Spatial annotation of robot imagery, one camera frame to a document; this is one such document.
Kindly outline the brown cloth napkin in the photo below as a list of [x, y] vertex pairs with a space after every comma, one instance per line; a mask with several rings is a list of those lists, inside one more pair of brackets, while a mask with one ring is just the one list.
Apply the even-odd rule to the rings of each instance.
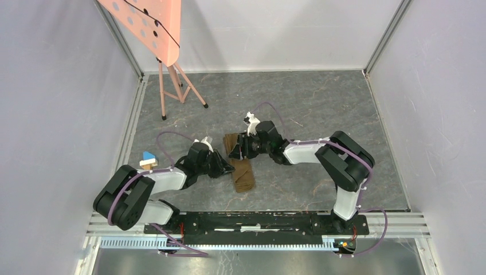
[[[227, 155], [232, 151], [237, 143], [236, 133], [227, 133], [223, 137], [223, 143]], [[233, 184], [237, 193], [244, 193], [255, 188], [256, 180], [253, 175], [250, 160], [229, 159], [229, 163], [235, 168], [232, 172]]]

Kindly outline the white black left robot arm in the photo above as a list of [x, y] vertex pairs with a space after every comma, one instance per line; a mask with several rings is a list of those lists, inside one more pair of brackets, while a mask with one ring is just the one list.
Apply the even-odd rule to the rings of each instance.
[[154, 196], [187, 189], [203, 175], [217, 179], [234, 170], [217, 149], [197, 140], [173, 167], [139, 171], [127, 164], [120, 166], [93, 201], [93, 209], [123, 231], [144, 222], [174, 233], [180, 226], [175, 207]]

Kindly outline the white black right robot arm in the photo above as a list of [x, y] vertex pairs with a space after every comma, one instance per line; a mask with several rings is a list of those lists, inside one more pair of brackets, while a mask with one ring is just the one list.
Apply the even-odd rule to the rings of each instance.
[[336, 202], [331, 211], [331, 227], [345, 234], [354, 227], [360, 191], [371, 178], [374, 158], [343, 131], [318, 140], [288, 140], [272, 121], [246, 118], [247, 129], [238, 133], [231, 146], [231, 159], [253, 159], [267, 154], [280, 165], [321, 164], [336, 186]]

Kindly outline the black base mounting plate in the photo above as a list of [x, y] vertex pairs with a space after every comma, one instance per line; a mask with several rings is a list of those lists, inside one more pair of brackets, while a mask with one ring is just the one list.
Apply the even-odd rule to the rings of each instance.
[[140, 219], [144, 233], [160, 229], [189, 245], [318, 245], [322, 238], [369, 235], [367, 218], [349, 221], [329, 211], [187, 211]]

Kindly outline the blue white wooden block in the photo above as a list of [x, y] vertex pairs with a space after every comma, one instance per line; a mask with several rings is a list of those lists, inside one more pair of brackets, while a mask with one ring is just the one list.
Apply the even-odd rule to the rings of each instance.
[[152, 170], [158, 165], [158, 158], [154, 154], [144, 151], [142, 153], [142, 160], [139, 162], [139, 165], [144, 170]]

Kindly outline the pink music stand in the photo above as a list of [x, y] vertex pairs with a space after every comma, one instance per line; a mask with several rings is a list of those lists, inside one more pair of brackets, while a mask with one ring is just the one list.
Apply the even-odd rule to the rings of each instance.
[[193, 92], [204, 108], [209, 107], [178, 64], [182, 1], [100, 0], [99, 3], [154, 54], [163, 120], [167, 119], [166, 96], [183, 104], [189, 92]]

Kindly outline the aluminium frame rail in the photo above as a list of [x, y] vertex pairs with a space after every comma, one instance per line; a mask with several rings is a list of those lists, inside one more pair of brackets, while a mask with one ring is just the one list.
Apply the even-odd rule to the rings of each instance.
[[138, 124], [138, 119], [147, 86], [147, 77], [145, 76], [144, 70], [137, 62], [136, 57], [129, 46], [129, 43], [127, 42], [121, 30], [121, 27], [115, 20], [115, 17], [98, 1], [95, 1], [95, 4], [103, 20], [105, 21], [105, 24], [109, 28], [109, 31], [114, 37], [116, 43], [128, 60], [128, 63], [137, 78], [136, 89], [134, 95], [131, 98], [130, 108], [127, 111], [127, 118], [124, 123], [123, 132], [119, 144], [119, 150], [116, 155], [115, 162], [112, 166], [111, 173], [114, 174], [119, 166], [126, 164], [129, 161], [134, 135], [136, 132], [136, 127]]

